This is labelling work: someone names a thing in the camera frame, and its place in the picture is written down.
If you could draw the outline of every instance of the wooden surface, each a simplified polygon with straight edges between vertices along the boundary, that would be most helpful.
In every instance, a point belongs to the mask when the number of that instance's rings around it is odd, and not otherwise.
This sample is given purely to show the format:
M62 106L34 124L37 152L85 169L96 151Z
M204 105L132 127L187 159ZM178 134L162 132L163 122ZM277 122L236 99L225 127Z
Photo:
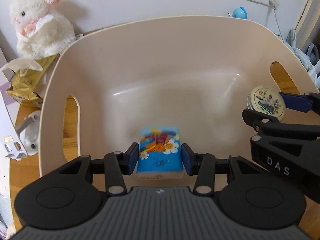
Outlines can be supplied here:
M298 94L298 90L292 80L279 63L274 63L270 68L271 74L282 92ZM18 112L18 125L26 116L35 109L21 106ZM63 152L68 161L77 157L77 118L78 111L75 100L69 97L66 102L64 129L63 129ZM21 224L13 208L17 193L26 185L39 178L38 156L30 156L20 162L10 162L10 192L13 211L13 219L16 230L21 229ZM300 227L314 239L320 238L320 205L307 198L307 208L300 223Z

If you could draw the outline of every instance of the white cable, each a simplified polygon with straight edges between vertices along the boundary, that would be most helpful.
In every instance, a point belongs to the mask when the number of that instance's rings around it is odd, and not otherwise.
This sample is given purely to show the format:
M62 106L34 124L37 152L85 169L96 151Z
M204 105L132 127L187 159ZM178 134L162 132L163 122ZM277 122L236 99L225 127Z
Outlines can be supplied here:
M282 42L284 43L284 40L283 40L283 37L282 37L282 33L281 33L281 30L280 30L280 27L279 27L279 23L278 23L278 18L277 18L277 14L276 14L276 9L273 8L273 11L275 12L276 22L277 22L277 25L278 25L278 29L279 29L279 32L280 32L280 36L281 36Z
M276 2L276 0L269 0L269 3L270 3L270 5L273 6L273 11L275 12L277 26L278 26L278 29L279 29L279 32L280 32L280 36L281 36L282 42L284 43L284 39L283 39L281 30L280 30L280 27L279 27L278 18L277 18L277 14L276 14L276 9L278 8L279 4Z

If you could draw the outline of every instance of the blue toy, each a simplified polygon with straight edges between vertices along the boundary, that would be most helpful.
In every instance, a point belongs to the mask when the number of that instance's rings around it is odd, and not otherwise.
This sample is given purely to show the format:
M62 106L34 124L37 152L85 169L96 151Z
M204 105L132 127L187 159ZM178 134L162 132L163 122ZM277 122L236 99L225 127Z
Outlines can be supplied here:
M247 11L245 10L245 8L243 6L235 9L232 13L232 17L234 17L234 18L246 19L247 16L248 16Z

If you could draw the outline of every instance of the round container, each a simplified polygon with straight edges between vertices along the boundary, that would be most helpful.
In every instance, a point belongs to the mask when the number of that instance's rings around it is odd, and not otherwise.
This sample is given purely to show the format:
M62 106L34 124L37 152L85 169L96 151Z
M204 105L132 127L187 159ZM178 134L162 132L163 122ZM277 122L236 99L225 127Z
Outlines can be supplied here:
M249 109L272 115L281 121L285 116L285 103L278 92L269 87L255 87L247 99Z

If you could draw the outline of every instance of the stuffed animal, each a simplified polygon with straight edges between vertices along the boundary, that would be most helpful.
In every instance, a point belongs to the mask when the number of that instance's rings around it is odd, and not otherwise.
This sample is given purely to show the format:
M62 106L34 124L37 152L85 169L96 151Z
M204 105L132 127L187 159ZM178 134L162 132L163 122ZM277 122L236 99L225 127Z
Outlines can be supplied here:
M54 6L61 0L13 0L10 18L17 32L17 52L39 59L62 53L76 39L72 24Z

